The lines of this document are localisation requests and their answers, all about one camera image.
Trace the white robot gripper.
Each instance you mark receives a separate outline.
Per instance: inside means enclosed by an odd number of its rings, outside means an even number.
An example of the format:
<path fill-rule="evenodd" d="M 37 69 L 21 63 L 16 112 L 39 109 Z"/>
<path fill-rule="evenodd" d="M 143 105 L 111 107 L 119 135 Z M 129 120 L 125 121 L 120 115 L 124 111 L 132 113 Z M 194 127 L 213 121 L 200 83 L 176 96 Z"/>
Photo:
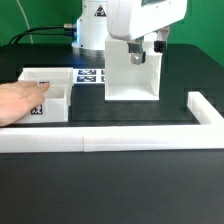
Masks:
<path fill-rule="evenodd" d="M 129 41 L 131 62 L 143 64 L 146 52 L 142 36 L 158 30 L 154 51 L 163 53 L 169 25 L 182 20 L 186 10 L 187 0 L 107 0 L 107 30 L 112 38 Z"/>

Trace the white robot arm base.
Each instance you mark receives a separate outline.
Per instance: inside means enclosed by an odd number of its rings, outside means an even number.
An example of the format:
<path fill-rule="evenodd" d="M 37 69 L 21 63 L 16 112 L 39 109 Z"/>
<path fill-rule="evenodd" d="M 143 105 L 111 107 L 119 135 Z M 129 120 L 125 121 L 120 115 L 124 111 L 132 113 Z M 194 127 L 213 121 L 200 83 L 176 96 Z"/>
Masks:
<path fill-rule="evenodd" d="M 74 54 L 103 57 L 105 53 L 106 1 L 82 0 L 82 14 L 76 21 Z"/>

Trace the bare human hand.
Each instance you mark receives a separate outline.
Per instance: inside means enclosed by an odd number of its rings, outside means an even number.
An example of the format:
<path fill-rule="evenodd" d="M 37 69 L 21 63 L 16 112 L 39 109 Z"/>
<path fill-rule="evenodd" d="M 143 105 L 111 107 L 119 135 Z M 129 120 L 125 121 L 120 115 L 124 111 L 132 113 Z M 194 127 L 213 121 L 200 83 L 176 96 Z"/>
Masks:
<path fill-rule="evenodd" d="M 0 85 L 0 127 L 10 125 L 41 105 L 49 83 L 18 81 Z"/>

